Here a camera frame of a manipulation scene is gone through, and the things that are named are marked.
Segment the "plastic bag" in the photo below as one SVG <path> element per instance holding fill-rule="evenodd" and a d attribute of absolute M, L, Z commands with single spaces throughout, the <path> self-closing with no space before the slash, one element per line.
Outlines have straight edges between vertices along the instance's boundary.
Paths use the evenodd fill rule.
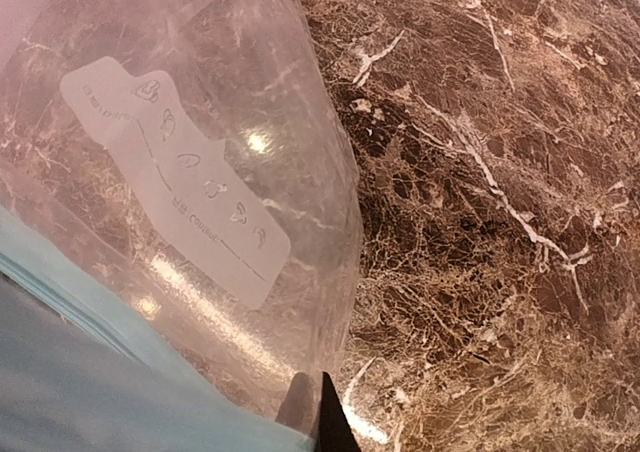
<path fill-rule="evenodd" d="M 310 434 L 353 307 L 361 220 L 296 1 L 2 3 L 0 271 L 175 375 L 131 331 L 143 316 L 258 415 L 275 418 L 308 374 L 296 427 Z M 28 245 L 40 239 L 69 264 Z"/>

